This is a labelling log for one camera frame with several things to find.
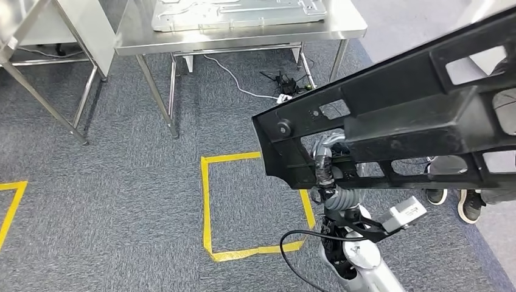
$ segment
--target stainless steel table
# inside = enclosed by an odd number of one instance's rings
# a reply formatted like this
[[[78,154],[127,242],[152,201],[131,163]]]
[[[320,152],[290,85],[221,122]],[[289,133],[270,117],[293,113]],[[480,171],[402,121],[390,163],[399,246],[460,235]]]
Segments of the stainless steel table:
[[[39,14],[45,9],[47,5],[54,5],[62,20],[67,25],[70,32],[73,34],[80,47],[84,51],[87,58],[79,59],[44,59],[44,60],[29,60],[12,63],[10,59],[18,45],[22,42],[24,37],[29,33],[30,28],[35,23]],[[93,64],[93,70],[86,82],[81,101],[77,108],[74,120],[72,123],[68,122],[38,91],[29,83],[29,81],[20,73],[16,66],[33,66],[42,64],[59,64],[70,62],[90,61]],[[0,0],[0,68],[3,67],[16,81],[23,85],[49,112],[53,115],[66,129],[73,134],[82,144],[87,144],[86,138],[77,131],[77,125],[81,118],[86,99],[88,98],[93,79],[97,72],[101,79],[106,77],[98,70],[98,65],[93,60],[93,57],[87,50],[80,35],[76,31],[74,25],[65,14],[61,5],[57,0]]]
[[[173,123],[172,108],[175,86],[176,57],[186,55],[248,52],[270,49],[299,49],[299,64],[305,69],[310,84],[315,87],[310,68],[303,53],[303,42],[341,40],[330,81],[336,78],[344,58],[347,42],[361,38],[367,24],[350,0],[323,0],[327,18],[317,23],[283,24],[279,26],[238,27],[233,29],[155,32],[151,21],[156,0],[129,0],[117,31],[115,50],[119,55],[135,55],[145,79],[173,137],[178,131]],[[171,53],[172,77],[169,106],[165,107],[144,54]]]

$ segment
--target gray pants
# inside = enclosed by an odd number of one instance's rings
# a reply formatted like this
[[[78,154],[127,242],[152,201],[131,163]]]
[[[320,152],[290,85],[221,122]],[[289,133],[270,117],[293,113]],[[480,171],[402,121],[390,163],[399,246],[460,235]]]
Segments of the gray pants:
[[[507,151],[496,153],[496,156],[486,157],[486,164],[498,165],[497,169],[489,167],[491,172],[515,172],[515,155],[516,151]],[[512,161],[512,168],[509,167],[502,171],[501,165]],[[466,164],[462,158],[457,156],[439,156],[430,165],[429,172],[433,175],[452,175],[466,171]],[[516,190],[480,190],[480,196],[486,204],[497,204],[499,202],[516,200]]]

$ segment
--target black cable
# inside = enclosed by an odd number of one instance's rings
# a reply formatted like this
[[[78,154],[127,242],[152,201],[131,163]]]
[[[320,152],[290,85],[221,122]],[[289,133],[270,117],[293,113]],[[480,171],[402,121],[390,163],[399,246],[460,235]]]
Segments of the black cable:
[[[329,236],[329,235],[326,235],[326,234],[322,234],[322,233],[319,233],[319,232],[313,232],[313,231],[308,231],[308,230],[292,230],[292,231],[288,231],[287,233],[285,233],[281,239],[279,240],[279,250],[281,252],[281,256],[283,257],[283,259],[285,260],[285,263],[287,263],[287,266],[294,272],[294,274],[296,274],[296,276],[298,276],[301,280],[305,281],[307,284],[309,284],[310,286],[312,286],[313,288],[316,288],[317,290],[319,291],[322,291],[322,292],[329,292],[328,290],[325,290],[323,288],[321,288],[319,285],[311,282],[310,280],[306,279],[304,276],[300,275],[295,269],[294,267],[292,266],[292,264],[290,263],[290,261],[288,261],[287,259],[287,255],[285,254],[285,251],[283,250],[283,241],[285,240],[285,238],[287,238],[289,235],[292,235],[292,234],[308,234],[308,235],[312,235],[312,236],[317,236],[317,237],[321,237],[321,238],[327,238],[327,239],[332,239],[332,240],[338,240],[340,242],[360,242],[362,240],[367,240],[366,238],[364,237],[357,237],[357,238],[342,238],[342,237],[335,237],[335,236]]]

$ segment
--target black plastic part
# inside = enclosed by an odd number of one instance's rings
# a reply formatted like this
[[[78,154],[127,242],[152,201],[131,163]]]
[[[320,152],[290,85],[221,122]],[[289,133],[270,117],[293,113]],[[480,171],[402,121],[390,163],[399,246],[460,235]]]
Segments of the black plastic part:
[[[345,228],[337,227],[335,222],[324,217],[322,220],[321,233],[335,236],[335,237],[346,237],[347,231]],[[357,276],[357,270],[354,269],[353,265],[347,260],[342,249],[343,242],[339,240],[331,240],[327,238],[321,238],[322,246],[324,247],[324,253],[326,259],[335,268],[335,271],[344,279],[351,280]]]
[[[400,228],[387,233],[380,223],[362,216],[359,208],[348,209],[345,211],[333,211],[325,208],[324,215],[326,218],[332,220],[339,228],[349,227],[374,243],[384,240],[402,230]]]
[[[492,47],[507,53],[503,72],[454,85],[446,65]],[[343,128],[349,155],[332,165],[345,174],[335,182],[353,188],[512,189],[516,174],[488,171],[485,152],[516,150],[516,136],[505,133],[493,97],[516,87],[516,8],[497,13],[370,68],[312,90],[253,117],[267,175],[294,189],[316,185],[313,159],[301,137]],[[313,115],[343,100],[350,114],[336,119]],[[289,125],[288,136],[277,127]],[[398,159],[457,155],[467,171],[457,175],[401,175]],[[355,164],[377,162],[381,177],[353,174]]]

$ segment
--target metal table leg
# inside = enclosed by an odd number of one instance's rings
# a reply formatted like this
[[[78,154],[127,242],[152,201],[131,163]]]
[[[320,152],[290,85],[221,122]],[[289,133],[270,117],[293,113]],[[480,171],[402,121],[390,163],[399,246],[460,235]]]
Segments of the metal table leg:
[[[161,112],[161,115],[163,116],[163,119],[165,119],[165,123],[170,129],[170,132],[172,133],[172,137],[176,138],[179,136],[178,132],[176,131],[176,127],[174,123],[172,122],[172,119],[170,118],[167,109],[165,108],[165,104],[163,104],[163,99],[161,98],[161,95],[159,94],[158,87],[156,86],[156,83],[154,82],[154,78],[152,77],[152,73],[150,72],[150,69],[148,68],[147,62],[145,61],[145,58],[143,55],[136,55],[136,60],[138,61],[138,64],[140,65],[140,68],[142,69],[142,72],[144,73],[145,79],[150,87],[150,90],[152,92],[152,98],[154,98],[154,101],[158,104],[159,111]]]
[[[82,97],[79,102],[79,107],[77,108],[77,112],[75,113],[74,122],[73,122],[74,128],[77,128],[77,125],[79,124],[80,117],[82,116],[82,112],[84,111],[84,106],[86,105],[86,100],[88,99],[89,92],[91,90],[91,85],[93,84],[93,79],[95,79],[95,74],[97,74],[97,69],[98,69],[98,67],[93,65],[93,70],[91,71],[88,81],[86,82],[86,87],[84,88],[84,91],[82,92]]]
[[[172,62],[170,64],[169,116],[170,116],[170,119],[173,120],[173,117],[174,117],[174,90],[175,90],[175,85],[176,85],[177,61],[176,61],[176,57],[174,57],[173,53],[170,53],[170,57],[172,58]]]
[[[346,53],[346,48],[349,40],[341,40],[339,44],[339,48],[337,50],[337,54],[335,56],[335,61],[333,61],[332,72],[330,74],[330,82],[334,81],[337,78],[337,73],[340,68],[340,63],[342,63],[342,59],[344,58],[344,54]]]
[[[2,64],[4,69],[12,76],[19,84],[23,85],[68,131],[73,134],[83,145],[87,144],[88,141],[43,97],[29,81],[22,75],[22,73],[14,67],[11,63],[7,62]]]
[[[75,29],[72,21],[68,18],[68,15],[66,15],[65,11],[61,7],[61,4],[59,4],[59,2],[57,0],[53,0],[52,3],[54,5],[55,9],[57,10],[57,12],[59,13],[59,15],[61,16],[61,19],[64,21],[64,23],[66,24],[66,26],[68,27],[68,29],[70,30],[72,35],[74,36],[75,40],[77,41],[77,43],[81,47],[82,51],[88,57],[89,61],[93,64],[93,66],[99,67],[97,62],[93,59],[93,56],[89,52],[88,48],[84,44],[84,41],[80,37],[78,31]],[[102,70],[98,70],[98,72],[100,74],[100,79],[102,81],[106,81],[108,77],[105,76],[104,73],[102,73]]]
[[[301,50],[299,51],[299,61],[303,64],[303,67],[305,68],[305,72],[307,74],[308,82],[312,86],[312,89],[317,88],[317,85],[315,85],[315,82],[313,81],[312,73],[310,72],[310,67],[308,66],[308,62],[305,57],[305,53],[303,52],[303,48],[301,47]]]

